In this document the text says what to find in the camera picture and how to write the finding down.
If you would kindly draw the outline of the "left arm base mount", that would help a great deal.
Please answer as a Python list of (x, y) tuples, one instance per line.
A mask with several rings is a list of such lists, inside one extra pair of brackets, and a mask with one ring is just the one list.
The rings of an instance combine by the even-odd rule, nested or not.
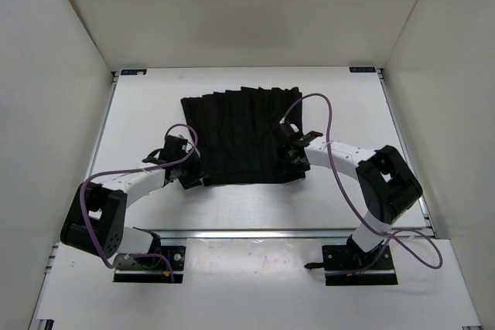
[(169, 269), (164, 260), (158, 257), (137, 257), (121, 259), (115, 268), (115, 283), (145, 284), (181, 284), (186, 262), (185, 243), (173, 243), (163, 240), (157, 233), (152, 235), (151, 253), (160, 254), (169, 262)]

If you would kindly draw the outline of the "black pleated skirt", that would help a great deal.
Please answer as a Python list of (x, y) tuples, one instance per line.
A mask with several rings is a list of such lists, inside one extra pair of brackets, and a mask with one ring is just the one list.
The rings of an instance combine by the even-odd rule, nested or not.
[(283, 184), (306, 171), (280, 161), (273, 131), (302, 97), (298, 87), (242, 87), (180, 100), (186, 123), (198, 134), (203, 184)]

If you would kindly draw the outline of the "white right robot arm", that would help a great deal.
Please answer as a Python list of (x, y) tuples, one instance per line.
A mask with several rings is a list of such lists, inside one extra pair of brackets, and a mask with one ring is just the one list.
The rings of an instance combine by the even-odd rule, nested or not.
[(423, 195), (401, 153), (390, 145), (373, 150), (328, 141), (319, 132), (303, 134), (287, 123), (274, 136), (283, 162), (305, 171), (312, 165), (328, 168), (359, 183), (367, 212), (349, 238), (346, 258), (353, 267), (365, 268), (391, 227)]

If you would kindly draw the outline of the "right corner label sticker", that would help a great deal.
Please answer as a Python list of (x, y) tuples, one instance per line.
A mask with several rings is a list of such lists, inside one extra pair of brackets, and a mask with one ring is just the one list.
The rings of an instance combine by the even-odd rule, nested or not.
[(351, 73), (376, 73), (376, 69), (372, 66), (350, 66)]

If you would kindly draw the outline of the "aluminium front table rail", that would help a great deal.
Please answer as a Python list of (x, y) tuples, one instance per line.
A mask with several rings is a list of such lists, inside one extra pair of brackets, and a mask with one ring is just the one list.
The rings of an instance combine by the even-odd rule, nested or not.
[(163, 239), (346, 239), (353, 230), (349, 229), (288, 229), (288, 230), (150, 230), (134, 227), (134, 230), (151, 232)]

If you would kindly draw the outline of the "aluminium left table rail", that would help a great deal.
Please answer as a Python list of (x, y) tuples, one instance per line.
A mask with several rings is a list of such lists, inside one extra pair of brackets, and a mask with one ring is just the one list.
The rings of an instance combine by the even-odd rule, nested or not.
[(114, 93), (115, 93), (116, 86), (118, 83), (118, 78), (119, 78), (120, 72), (119, 71), (112, 71), (111, 73), (112, 73), (112, 81), (111, 81), (110, 95), (108, 97), (108, 101), (107, 101), (105, 109), (104, 109), (104, 115), (103, 115), (103, 118), (101, 120), (101, 124), (99, 126), (98, 132), (97, 132), (96, 141), (94, 143), (94, 147), (93, 147), (93, 150), (92, 150), (91, 155), (90, 155), (90, 160), (89, 160), (84, 178), (87, 178), (88, 176), (90, 176), (92, 174), (93, 169), (94, 169), (94, 164), (96, 161), (97, 153), (98, 153), (99, 147), (101, 145), (101, 140), (102, 140), (102, 137), (104, 134), (104, 129), (105, 129), (106, 123), (108, 121), (108, 115), (109, 115), (109, 112), (111, 109), (111, 104), (112, 104), (112, 101), (114, 98)]

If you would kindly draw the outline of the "left corner label sticker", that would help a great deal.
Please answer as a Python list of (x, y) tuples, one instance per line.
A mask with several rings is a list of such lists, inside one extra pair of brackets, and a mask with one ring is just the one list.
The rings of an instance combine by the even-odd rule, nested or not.
[(121, 76), (144, 76), (147, 74), (147, 69), (122, 69)]

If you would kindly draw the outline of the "aluminium table rail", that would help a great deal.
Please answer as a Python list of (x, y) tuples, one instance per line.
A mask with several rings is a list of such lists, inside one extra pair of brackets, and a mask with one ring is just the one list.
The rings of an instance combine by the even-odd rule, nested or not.
[(106, 123), (108, 121), (108, 115), (109, 115), (109, 112), (111, 109), (111, 104), (112, 104), (112, 101), (114, 98), (114, 93), (115, 93), (116, 86), (118, 83), (118, 78), (119, 78), (120, 72), (119, 71), (112, 71), (111, 73), (112, 73), (112, 81), (111, 81), (110, 95), (108, 97), (108, 101), (107, 101), (105, 109), (104, 109), (104, 115), (103, 115), (103, 118), (101, 120), (101, 124), (99, 126), (98, 132), (97, 132), (96, 141), (94, 143), (94, 147), (93, 147), (93, 150), (92, 150), (91, 155), (90, 155), (90, 160), (89, 160), (84, 178), (87, 178), (88, 176), (90, 176), (92, 174), (93, 169), (94, 169), (94, 164), (96, 161), (97, 153), (98, 153), (99, 147), (101, 145), (101, 140), (102, 140), (102, 137), (104, 134), (104, 129), (105, 129)]
[(150, 230), (134, 227), (134, 230), (151, 232), (163, 239), (346, 239), (353, 230), (349, 229), (288, 229), (288, 230)]

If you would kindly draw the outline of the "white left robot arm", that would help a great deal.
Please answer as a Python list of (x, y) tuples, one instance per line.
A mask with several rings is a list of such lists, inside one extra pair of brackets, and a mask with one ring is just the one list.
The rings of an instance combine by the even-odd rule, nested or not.
[(201, 184), (204, 176), (200, 153), (178, 146), (152, 151), (147, 168), (107, 171), (92, 175), (77, 189), (60, 232), (60, 242), (101, 258), (108, 268), (135, 261), (146, 270), (166, 267), (170, 257), (162, 252), (159, 236), (148, 230), (125, 226), (127, 209), (155, 190), (179, 181), (184, 189)]

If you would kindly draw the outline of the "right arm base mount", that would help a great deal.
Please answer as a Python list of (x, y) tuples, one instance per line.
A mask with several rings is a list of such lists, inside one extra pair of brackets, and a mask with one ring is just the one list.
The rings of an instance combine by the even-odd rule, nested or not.
[(391, 248), (383, 243), (362, 253), (355, 243), (328, 242), (321, 246), (320, 261), (308, 262), (306, 270), (321, 269), (327, 287), (395, 286), (398, 277)]

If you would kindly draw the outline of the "corner label sticker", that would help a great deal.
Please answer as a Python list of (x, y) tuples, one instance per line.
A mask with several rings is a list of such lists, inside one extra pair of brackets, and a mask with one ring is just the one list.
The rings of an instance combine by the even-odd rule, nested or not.
[(376, 69), (372, 66), (350, 66), (351, 73), (376, 73)]
[(121, 76), (144, 76), (147, 74), (147, 69), (122, 69)]

